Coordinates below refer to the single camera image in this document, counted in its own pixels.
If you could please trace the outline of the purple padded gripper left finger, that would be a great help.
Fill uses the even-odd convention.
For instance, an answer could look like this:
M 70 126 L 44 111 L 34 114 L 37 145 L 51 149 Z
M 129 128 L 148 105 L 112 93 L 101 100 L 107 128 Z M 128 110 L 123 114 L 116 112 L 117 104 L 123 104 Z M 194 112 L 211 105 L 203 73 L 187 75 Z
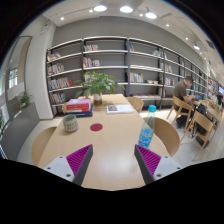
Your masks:
M 44 170 L 81 186 L 93 156 L 93 145 L 87 145 L 68 156 L 58 156 Z

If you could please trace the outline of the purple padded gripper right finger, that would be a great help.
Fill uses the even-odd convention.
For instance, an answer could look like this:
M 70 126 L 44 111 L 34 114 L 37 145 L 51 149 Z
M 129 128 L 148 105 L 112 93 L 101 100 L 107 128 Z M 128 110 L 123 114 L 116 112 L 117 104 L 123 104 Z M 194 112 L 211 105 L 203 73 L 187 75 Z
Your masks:
M 170 156 L 159 156 L 139 145 L 135 146 L 134 155 L 145 184 L 152 183 L 182 169 Z

